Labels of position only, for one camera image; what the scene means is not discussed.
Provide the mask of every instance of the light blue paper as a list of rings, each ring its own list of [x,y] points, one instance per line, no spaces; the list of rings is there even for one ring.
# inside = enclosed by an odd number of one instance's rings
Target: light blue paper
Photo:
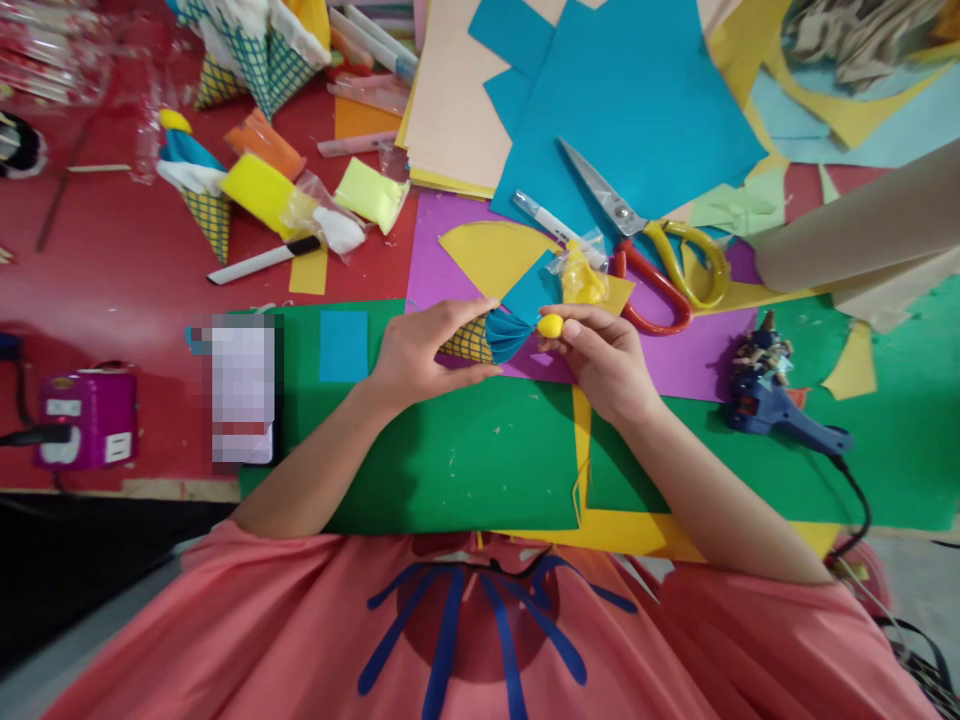
[[[523,0],[483,0],[467,32],[530,78],[553,41],[553,26]]]
[[[602,49],[602,64],[585,62],[591,48]],[[574,232],[599,226],[608,251],[619,237],[557,137],[651,218],[721,183],[740,185],[766,155],[704,50],[695,3],[609,0],[592,11],[568,2],[513,136],[491,210],[534,225],[511,202],[523,188]]]
[[[768,92],[769,88],[761,83],[754,86],[755,94],[758,91]],[[757,107],[767,128],[776,127],[784,135],[792,125],[807,122],[807,111],[793,100],[778,104],[776,113],[771,111],[772,104],[764,108],[758,102]],[[780,152],[793,162],[896,168],[960,138],[958,118],[960,65],[955,65],[852,150],[830,137],[771,136]]]
[[[563,299],[560,278],[547,269],[556,257],[551,251],[544,251],[503,298],[503,306],[527,325],[534,326],[540,321],[540,308],[544,305],[554,305]]]
[[[320,382],[360,382],[370,374],[367,313],[320,311]]]
[[[503,128],[511,138],[523,120],[523,111],[533,93],[534,82],[519,70],[511,68],[483,84]]]

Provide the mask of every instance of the yellow paper scrap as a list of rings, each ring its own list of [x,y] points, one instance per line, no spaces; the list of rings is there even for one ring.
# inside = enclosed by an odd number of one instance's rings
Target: yellow paper scrap
[[[710,56],[741,108],[770,46],[779,46],[780,25],[791,1],[743,0],[710,37]]]
[[[869,395],[877,391],[877,370],[873,362],[870,324],[857,320],[850,328],[840,359],[822,383],[834,400]]]
[[[580,527],[577,530],[504,530],[505,534],[527,540],[572,545],[606,552],[663,557],[671,560],[703,562],[703,556],[667,513],[620,512],[589,507],[590,420],[592,410],[587,396],[573,386],[574,442],[579,468],[577,491],[580,499]],[[840,532],[833,523],[792,522],[800,536],[823,557]]]
[[[290,261],[290,292],[323,295],[327,291],[326,246]]]
[[[952,66],[950,63],[944,65],[930,77],[897,95],[860,102],[813,92],[800,85],[787,67],[780,43],[769,46],[764,64],[790,97],[828,123],[837,138],[851,149],[870,137],[887,118],[939,80]]]
[[[684,243],[680,246],[680,255],[683,261],[683,273],[687,279],[687,284],[691,289],[700,295],[710,288],[712,278],[710,272],[700,264],[693,249]],[[797,290],[792,293],[780,293],[771,290],[766,285],[754,285],[752,283],[741,283],[730,281],[727,292],[723,300],[716,306],[708,310],[696,310],[696,315],[713,315],[718,312],[729,312],[730,310],[743,310],[744,308],[760,307],[761,305],[772,305],[773,303],[787,302],[788,300],[799,300],[800,298],[813,297],[814,295],[823,295],[830,292],[832,285],[821,285],[807,290]]]
[[[510,222],[460,225],[441,237],[440,244],[481,295],[495,298],[506,296],[545,250],[560,252],[543,233]]]

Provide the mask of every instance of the orange paper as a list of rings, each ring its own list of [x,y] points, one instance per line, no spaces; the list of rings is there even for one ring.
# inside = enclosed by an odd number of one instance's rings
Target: orange paper
[[[334,100],[333,136],[337,140],[394,132],[400,129],[401,122],[403,118],[363,103],[341,97]]]

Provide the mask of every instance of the blue paper fan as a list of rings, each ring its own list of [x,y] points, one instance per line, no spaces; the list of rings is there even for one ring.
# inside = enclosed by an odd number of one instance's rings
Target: blue paper fan
[[[505,313],[500,308],[491,310],[487,315],[487,345],[490,346],[493,361],[500,365],[510,360],[532,332],[533,326],[516,315]]]

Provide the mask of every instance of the purple paper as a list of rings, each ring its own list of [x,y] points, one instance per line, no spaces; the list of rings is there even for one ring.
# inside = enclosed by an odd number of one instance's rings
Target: purple paper
[[[421,190],[407,286],[408,312],[424,310],[448,298],[472,300],[479,297],[479,291],[440,245],[440,237],[464,223],[505,219],[490,212],[489,203]],[[665,301],[639,278],[628,274],[629,279],[637,283],[631,297],[634,309],[652,322],[672,323],[673,313]],[[652,337],[641,334],[647,367],[660,394],[725,401],[734,341],[756,326],[756,318],[754,309],[736,310],[696,317],[690,327],[676,335]],[[504,374],[572,383],[573,376],[566,361],[559,355],[536,353],[536,344],[537,337],[531,337],[513,359],[502,366]],[[438,361],[447,367],[471,364],[446,355],[439,355]]]

